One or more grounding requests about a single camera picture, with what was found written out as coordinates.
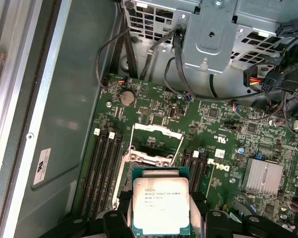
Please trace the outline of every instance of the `dimm slot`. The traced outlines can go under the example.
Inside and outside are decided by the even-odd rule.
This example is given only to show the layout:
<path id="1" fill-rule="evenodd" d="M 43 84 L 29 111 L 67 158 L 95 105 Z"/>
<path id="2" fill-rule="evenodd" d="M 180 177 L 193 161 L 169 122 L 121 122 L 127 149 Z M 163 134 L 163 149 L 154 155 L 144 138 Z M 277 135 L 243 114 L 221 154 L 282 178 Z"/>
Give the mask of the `dimm slot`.
<path id="1" fill-rule="evenodd" d="M 101 211 L 106 210 L 106 206 L 107 206 L 107 203 L 108 203 L 108 200 L 109 200 L 109 194 L 110 194 L 111 190 L 114 189 L 114 186 L 113 186 L 114 185 L 113 184 L 113 182 L 114 182 L 114 174 L 115 174 L 115 168 L 118 167 L 119 153 L 120 153 L 122 141 L 123 141 L 123 135 L 118 134 L 116 136 L 116 141 L 115 141 L 116 149 L 114 150 L 114 153 L 112 154 L 113 164 L 112 164 L 111 168 L 114 168 L 114 169 L 109 170 L 110 173 L 108 175 L 106 195 L 105 195 L 105 198 L 103 200 L 103 205 L 101 207 Z"/>
<path id="2" fill-rule="evenodd" d="M 88 208 L 89 200 L 91 197 L 91 191 L 93 188 L 93 181 L 94 181 L 94 177 L 95 177 L 95 173 L 94 173 L 93 169 L 95 168 L 95 164 L 97 162 L 97 159 L 96 159 L 97 154 L 99 153 L 99 150 L 101 149 L 103 142 L 107 137 L 107 134 L 108 134 L 108 132 L 106 130 L 102 130 L 100 135 L 97 137 L 95 145 L 94 145 L 93 156 L 92 156 L 92 160 L 91 160 L 90 166 L 89 166 L 87 183 L 85 186 L 84 196 L 83 196 L 81 210 L 80 210 L 80 213 L 83 216 L 86 215 L 86 213 L 87 213 L 87 208 Z"/>
<path id="3" fill-rule="evenodd" d="M 106 158 L 109 157 L 109 153 L 112 150 L 113 147 L 113 139 L 107 139 L 106 144 L 104 146 L 104 149 L 101 151 L 101 153 L 99 153 L 99 155 L 97 156 L 97 166 L 95 168 L 95 180 L 93 183 L 93 191 L 92 191 L 92 197 L 89 203 L 89 210 L 88 210 L 88 217 L 91 218 L 93 216 L 94 213 L 94 209 L 96 206 L 96 201 L 97 201 L 97 196 L 98 196 L 98 192 L 100 189 L 100 182 L 101 182 L 101 178 L 103 176 L 103 166 L 104 166 L 104 162 L 106 162 Z"/>
<path id="4" fill-rule="evenodd" d="M 113 161 L 114 159 L 114 155 L 116 155 L 117 146 L 118 146 L 117 140 L 114 139 L 114 144 L 110 147 L 108 154 L 104 157 L 105 165 L 104 165 L 104 168 L 102 168 L 102 176 L 99 184 L 98 195 L 95 202 L 95 209 L 92 216 L 95 219 L 97 215 L 103 211 L 102 201 L 104 201 L 104 198 L 106 197 L 106 188 L 108 186 L 107 180 L 109 178 L 108 176 L 111 171 L 109 168 L 110 168 L 111 161 Z"/>

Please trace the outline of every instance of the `red and yellow wires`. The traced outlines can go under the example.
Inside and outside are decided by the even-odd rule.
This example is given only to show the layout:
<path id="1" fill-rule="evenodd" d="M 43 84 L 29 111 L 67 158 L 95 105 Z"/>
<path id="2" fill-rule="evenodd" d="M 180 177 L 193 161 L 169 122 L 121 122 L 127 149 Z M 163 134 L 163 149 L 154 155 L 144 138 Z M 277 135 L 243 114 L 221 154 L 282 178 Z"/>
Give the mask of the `red and yellow wires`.
<path id="1" fill-rule="evenodd" d="M 253 77 L 250 77 L 249 79 L 249 85 L 255 85 L 255 84 L 258 84 L 262 81 L 262 79 L 260 78 L 253 78 Z"/>

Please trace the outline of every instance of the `screw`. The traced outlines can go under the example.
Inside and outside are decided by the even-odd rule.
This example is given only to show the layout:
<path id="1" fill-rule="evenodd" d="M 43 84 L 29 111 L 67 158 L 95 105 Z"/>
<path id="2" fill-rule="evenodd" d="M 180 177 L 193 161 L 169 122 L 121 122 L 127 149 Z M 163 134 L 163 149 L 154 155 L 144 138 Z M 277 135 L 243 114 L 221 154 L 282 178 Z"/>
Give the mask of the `screw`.
<path id="1" fill-rule="evenodd" d="M 26 135 L 26 138 L 28 139 L 28 140 L 30 140 L 30 139 L 32 139 L 34 137 L 34 135 L 33 135 L 33 133 L 27 133 L 27 135 Z"/>
<path id="2" fill-rule="evenodd" d="M 112 106 L 112 103 L 111 103 L 110 101 L 108 101 L 108 102 L 106 103 L 106 107 L 111 108 L 111 106 Z"/>
<path id="3" fill-rule="evenodd" d="M 216 5 L 218 5 L 218 6 L 220 6 L 220 5 L 222 5 L 222 3 L 223 3 L 223 0 L 216 0 Z"/>
<path id="4" fill-rule="evenodd" d="M 215 217 L 220 217 L 221 216 L 220 212 L 213 212 L 212 215 L 215 216 Z"/>
<path id="5" fill-rule="evenodd" d="M 249 220 L 252 222 L 259 222 L 259 219 L 257 217 L 250 217 Z"/>
<path id="6" fill-rule="evenodd" d="M 229 182 L 230 183 L 235 183 L 236 182 L 236 179 L 235 178 L 229 178 Z"/>

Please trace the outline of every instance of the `connector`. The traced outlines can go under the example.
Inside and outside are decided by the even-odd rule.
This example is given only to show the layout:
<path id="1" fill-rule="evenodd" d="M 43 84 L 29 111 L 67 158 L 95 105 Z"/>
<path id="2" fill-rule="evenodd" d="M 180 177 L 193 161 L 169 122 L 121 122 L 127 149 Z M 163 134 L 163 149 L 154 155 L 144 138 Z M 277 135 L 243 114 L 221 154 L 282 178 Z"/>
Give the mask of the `connector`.
<path id="1" fill-rule="evenodd" d="M 243 72 L 243 84 L 245 87 L 249 87 L 250 84 L 250 77 L 257 78 L 257 72 L 258 72 L 258 67 L 253 66 L 251 68 L 248 68 L 244 70 Z"/>
<path id="2" fill-rule="evenodd" d="M 282 23 L 276 30 L 277 37 L 298 36 L 298 19 Z"/>
<path id="3" fill-rule="evenodd" d="M 261 91 L 269 93 L 283 83 L 284 77 L 277 71 L 270 71 L 261 82 Z"/>
<path id="4" fill-rule="evenodd" d="M 295 123 L 294 123 L 294 129 L 295 129 L 295 130 L 298 130 L 298 120 L 295 120 Z"/>

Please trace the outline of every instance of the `ventilation holes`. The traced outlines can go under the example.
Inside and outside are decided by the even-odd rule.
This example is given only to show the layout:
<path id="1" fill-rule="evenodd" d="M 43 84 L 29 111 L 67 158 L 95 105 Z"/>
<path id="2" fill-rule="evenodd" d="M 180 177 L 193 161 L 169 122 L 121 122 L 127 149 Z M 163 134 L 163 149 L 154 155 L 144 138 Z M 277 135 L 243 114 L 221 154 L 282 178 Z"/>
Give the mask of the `ventilation holes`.
<path id="1" fill-rule="evenodd" d="M 154 6 L 139 7 L 125 11 L 131 32 L 137 37 L 158 41 L 171 31 L 174 12 Z M 172 38 L 166 41 L 171 44 Z"/>

